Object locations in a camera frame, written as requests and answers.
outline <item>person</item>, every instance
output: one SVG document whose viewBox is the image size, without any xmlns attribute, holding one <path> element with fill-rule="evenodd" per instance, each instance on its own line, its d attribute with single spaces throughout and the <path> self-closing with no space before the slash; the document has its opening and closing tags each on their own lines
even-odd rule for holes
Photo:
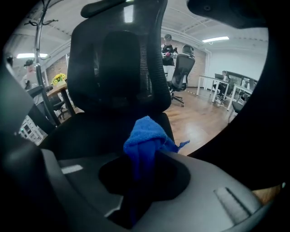
<svg viewBox="0 0 290 232">
<path fill-rule="evenodd" d="M 169 82 L 172 80 L 172 76 L 174 73 L 174 58 L 176 58 L 178 52 L 177 48 L 173 49 L 171 44 L 172 36 L 167 34 L 164 36 L 164 44 L 161 46 L 162 48 L 162 63 L 164 73 L 166 75 L 166 80 Z"/>
<path fill-rule="evenodd" d="M 222 79 L 222 80 L 223 80 L 224 82 L 228 82 L 228 81 L 229 81 L 229 77 L 228 77 L 228 74 L 227 74 L 226 71 L 222 71 L 222 76 L 223 76 L 223 79 Z M 227 88 L 227 85 L 224 84 L 224 83 L 220 83 L 220 84 L 218 85 L 219 94 L 218 94 L 217 97 L 218 97 L 219 99 L 222 99 L 222 95 L 223 95 L 223 94 L 226 94 L 226 93 L 225 93 L 226 88 Z"/>
<path fill-rule="evenodd" d="M 26 68 L 27 72 L 26 72 L 26 75 L 20 81 L 22 88 L 25 90 L 29 90 L 29 89 L 37 87 L 39 84 L 37 81 L 36 72 L 35 72 L 35 68 L 34 68 L 34 61 L 32 59 L 28 59 L 24 65 L 24 67 Z M 35 96 L 33 98 L 33 101 L 34 101 L 35 105 L 37 106 L 37 108 L 40 110 L 40 112 L 43 115 L 45 115 L 48 119 L 50 119 L 50 114 L 47 111 L 47 109 L 45 108 L 44 101 L 43 101 L 41 94 Z"/>
</svg>

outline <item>fluorescent light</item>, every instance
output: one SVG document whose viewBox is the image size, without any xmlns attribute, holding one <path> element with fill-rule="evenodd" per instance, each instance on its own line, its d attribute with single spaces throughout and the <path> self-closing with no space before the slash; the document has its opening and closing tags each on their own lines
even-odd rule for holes
<svg viewBox="0 0 290 232">
<path fill-rule="evenodd" d="M 47 57 L 47 54 L 40 54 L 41 58 Z M 34 58 L 34 53 L 20 53 L 17 55 L 16 57 L 17 59 L 21 59 L 21 58 Z"/>
<path fill-rule="evenodd" d="M 212 39 L 205 39 L 205 40 L 203 40 L 203 42 L 207 43 L 207 42 L 224 40 L 224 39 L 229 39 L 229 38 L 227 36 L 223 36 L 223 37 L 217 37 L 217 38 L 212 38 Z"/>
<path fill-rule="evenodd" d="M 133 22 L 133 11 L 134 11 L 133 5 L 124 7 L 124 21 L 125 21 L 125 23 L 132 23 Z"/>
</svg>

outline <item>mesh backrest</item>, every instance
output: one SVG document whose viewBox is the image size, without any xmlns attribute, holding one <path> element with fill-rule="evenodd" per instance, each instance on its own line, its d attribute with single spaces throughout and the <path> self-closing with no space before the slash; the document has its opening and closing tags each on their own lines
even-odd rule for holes
<svg viewBox="0 0 290 232">
<path fill-rule="evenodd" d="M 72 33 L 68 90 L 84 111 L 147 115 L 170 106 L 160 53 L 167 0 L 124 2 Z"/>
<path fill-rule="evenodd" d="M 175 88 L 177 89 L 182 88 L 184 76 L 186 78 L 186 83 L 187 83 L 187 77 L 191 69 L 193 68 L 194 63 L 195 63 L 195 59 L 192 57 L 189 57 L 188 55 L 179 54 L 177 56 L 175 71 L 172 77 L 172 85 Z"/>
</svg>

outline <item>white wall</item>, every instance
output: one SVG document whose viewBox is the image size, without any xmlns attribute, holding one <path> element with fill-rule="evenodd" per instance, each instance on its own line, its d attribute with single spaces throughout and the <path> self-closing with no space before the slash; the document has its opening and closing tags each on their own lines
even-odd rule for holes
<svg viewBox="0 0 290 232">
<path fill-rule="evenodd" d="M 266 51 L 257 53 L 249 50 L 212 50 L 207 61 L 207 76 L 214 77 L 215 73 L 221 74 L 223 70 L 227 70 L 259 80 L 266 61 Z"/>
</svg>

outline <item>white desk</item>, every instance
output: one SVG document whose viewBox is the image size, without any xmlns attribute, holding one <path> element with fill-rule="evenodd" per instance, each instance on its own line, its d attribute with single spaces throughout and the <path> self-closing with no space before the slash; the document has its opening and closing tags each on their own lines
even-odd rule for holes
<svg viewBox="0 0 290 232">
<path fill-rule="evenodd" d="M 228 82 L 224 82 L 224 81 L 222 81 L 222 80 L 220 80 L 220 79 L 217 79 L 217 78 L 206 77 L 206 76 L 199 76 L 199 79 L 198 79 L 198 91 L 197 91 L 196 95 L 199 95 L 200 79 L 201 79 L 201 78 L 212 80 L 213 84 L 214 84 L 214 82 L 217 82 L 217 85 L 216 85 L 216 88 L 215 88 L 215 91 L 214 91 L 214 94 L 213 94 L 212 102 L 214 102 L 214 100 L 216 99 L 216 96 L 217 96 L 217 93 L 218 93 L 218 85 L 219 85 L 219 83 L 226 84 L 226 85 L 227 85 L 227 88 L 226 88 L 226 91 L 225 91 L 225 96 L 223 97 L 223 99 L 226 99 L 226 94 L 227 94 L 227 89 L 228 89 L 228 85 L 229 85 L 229 83 L 228 83 Z M 213 91 L 213 84 L 212 84 L 212 88 L 210 89 L 210 95 L 212 94 L 212 91 Z"/>
<path fill-rule="evenodd" d="M 240 85 L 235 84 L 235 85 L 234 85 L 234 89 L 233 89 L 233 91 L 232 91 L 232 97 L 231 97 L 230 103 L 228 104 L 227 111 L 229 111 L 230 108 L 231 108 L 232 101 L 234 100 L 234 97 L 235 97 L 235 94 L 236 94 L 236 90 L 237 90 L 237 89 L 243 90 L 243 91 L 245 91 L 245 92 L 247 92 L 247 93 L 250 93 L 250 94 L 253 93 L 253 91 L 251 91 L 251 90 L 249 90 L 249 89 L 247 89 L 247 88 L 245 88 L 245 87 L 242 87 L 242 86 L 240 86 Z"/>
</svg>

